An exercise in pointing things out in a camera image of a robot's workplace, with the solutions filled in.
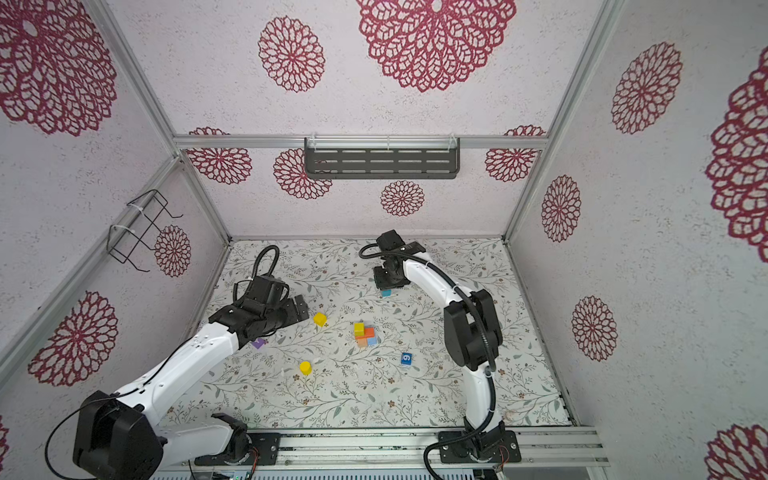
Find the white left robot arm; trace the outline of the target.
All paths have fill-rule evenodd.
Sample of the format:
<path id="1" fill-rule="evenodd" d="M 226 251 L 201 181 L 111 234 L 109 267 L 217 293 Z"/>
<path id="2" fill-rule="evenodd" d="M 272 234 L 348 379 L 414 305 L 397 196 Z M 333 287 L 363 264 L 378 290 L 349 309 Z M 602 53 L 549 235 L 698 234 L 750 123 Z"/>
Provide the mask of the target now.
<path id="1" fill-rule="evenodd" d="M 162 426 L 167 411 L 206 373 L 259 338 L 309 318 L 289 286 L 256 276 L 233 303 L 146 374 L 107 394 L 97 391 L 78 412 L 73 462 L 97 479 L 149 479 L 156 470 L 198 457 L 245 461 L 252 450 L 246 424 L 229 414 Z"/>

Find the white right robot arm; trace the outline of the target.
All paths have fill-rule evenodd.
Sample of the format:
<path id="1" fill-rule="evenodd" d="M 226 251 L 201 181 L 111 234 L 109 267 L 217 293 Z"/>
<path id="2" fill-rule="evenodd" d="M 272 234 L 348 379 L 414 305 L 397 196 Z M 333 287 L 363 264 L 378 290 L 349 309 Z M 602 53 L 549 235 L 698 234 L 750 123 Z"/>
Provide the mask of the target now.
<path id="1" fill-rule="evenodd" d="M 492 295 L 485 289 L 471 290 L 460 285 L 433 262 L 420 243 L 407 243 L 394 230 L 362 247 L 358 256 L 382 261 L 373 269 L 380 291 L 414 284 L 442 309 L 446 350 L 462 368 L 464 432 L 427 446 L 423 452 L 425 468 L 436 476 L 430 454 L 454 445 L 464 447 L 478 461 L 491 459 L 506 434 L 494 378 L 503 332 Z"/>

